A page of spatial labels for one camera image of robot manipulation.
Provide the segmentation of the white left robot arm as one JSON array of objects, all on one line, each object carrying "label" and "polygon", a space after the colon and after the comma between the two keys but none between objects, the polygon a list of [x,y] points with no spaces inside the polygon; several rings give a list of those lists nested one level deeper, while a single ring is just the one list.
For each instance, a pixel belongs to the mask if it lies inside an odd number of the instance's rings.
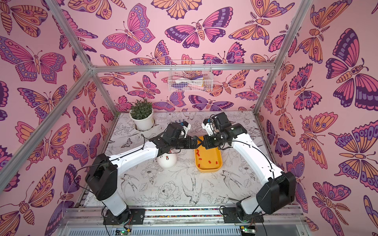
[{"label": "white left robot arm", "polygon": [[171,150],[196,149],[203,141],[188,134],[191,125],[187,122],[169,123],[164,132],[145,139],[144,143],[134,149],[107,156],[99,154],[89,167],[85,177],[89,190],[98,201],[108,209],[106,221],[115,224],[129,223],[131,211],[118,192],[118,178],[130,168],[150,159],[168,154]]}]

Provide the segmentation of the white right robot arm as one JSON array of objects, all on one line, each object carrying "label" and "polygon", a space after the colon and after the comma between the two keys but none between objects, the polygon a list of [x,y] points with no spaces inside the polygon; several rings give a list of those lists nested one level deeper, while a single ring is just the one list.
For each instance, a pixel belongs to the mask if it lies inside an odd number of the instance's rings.
[{"label": "white right robot arm", "polygon": [[261,212],[273,214],[294,201],[297,184],[294,174],[276,166],[241,124],[232,124],[222,112],[205,119],[202,128],[207,132],[202,143],[206,149],[228,144],[245,159],[261,184],[255,196],[237,202],[236,212],[241,221],[250,221]]}]

